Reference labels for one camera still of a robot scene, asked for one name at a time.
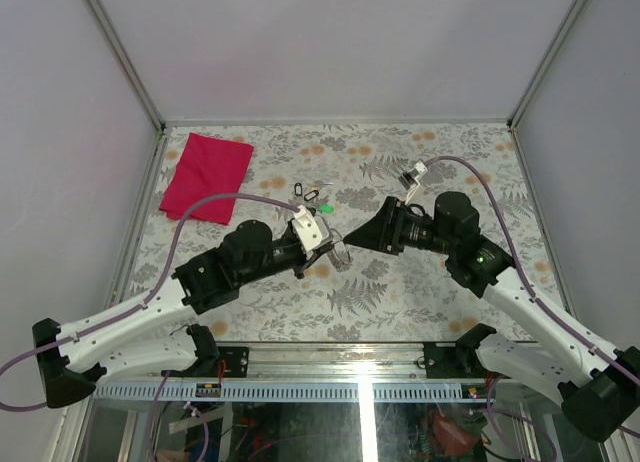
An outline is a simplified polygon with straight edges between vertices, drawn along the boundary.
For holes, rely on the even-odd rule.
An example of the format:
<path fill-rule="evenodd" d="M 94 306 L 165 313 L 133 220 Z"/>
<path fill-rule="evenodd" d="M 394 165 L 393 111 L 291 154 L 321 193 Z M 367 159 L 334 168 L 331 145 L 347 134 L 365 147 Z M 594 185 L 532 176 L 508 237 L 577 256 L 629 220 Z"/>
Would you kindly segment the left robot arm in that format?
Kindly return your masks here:
<path fill-rule="evenodd" d="M 238 298 L 241 287 L 287 270 L 305 270 L 332 250 L 323 221 L 290 221 L 280 238 L 257 220 L 241 223 L 219 246 L 177 267 L 148 294 L 140 294 L 83 320 L 60 324 L 51 318 L 32 328 L 40 349 L 37 364 L 45 405 L 75 404 L 110 380 L 171 372 L 204 377 L 219 367 L 219 349 L 209 328 L 192 318 Z M 184 333 L 141 341 L 144 333 L 185 321 Z"/>

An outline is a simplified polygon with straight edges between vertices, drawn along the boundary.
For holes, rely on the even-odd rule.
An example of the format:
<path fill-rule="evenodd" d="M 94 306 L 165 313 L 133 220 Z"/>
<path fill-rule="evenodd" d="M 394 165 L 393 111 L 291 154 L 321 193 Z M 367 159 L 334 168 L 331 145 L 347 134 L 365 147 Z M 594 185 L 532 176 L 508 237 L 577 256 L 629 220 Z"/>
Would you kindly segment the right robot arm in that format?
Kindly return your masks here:
<path fill-rule="evenodd" d="M 558 404 L 585 437 L 606 441 L 639 407 L 639 350 L 620 349 L 535 292 L 515 259 L 482 235 L 479 213 L 461 192 L 436 198 L 432 215 L 417 215 L 395 197 L 344 242 L 385 254 L 405 248 L 444 254 L 451 278 L 515 320 L 544 349 L 512 347 L 494 330 L 456 351 L 467 376 L 484 370 L 521 382 Z"/>

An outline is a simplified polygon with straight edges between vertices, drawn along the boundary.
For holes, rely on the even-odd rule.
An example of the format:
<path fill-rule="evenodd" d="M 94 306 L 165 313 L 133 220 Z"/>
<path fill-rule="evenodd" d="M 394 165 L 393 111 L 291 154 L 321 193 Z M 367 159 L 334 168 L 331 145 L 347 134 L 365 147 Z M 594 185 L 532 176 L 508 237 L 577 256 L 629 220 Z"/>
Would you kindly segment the large silver keyring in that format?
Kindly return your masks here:
<path fill-rule="evenodd" d="M 327 256 L 336 270 L 347 267 L 351 263 L 349 249 L 341 239 L 332 242 L 332 248 Z"/>

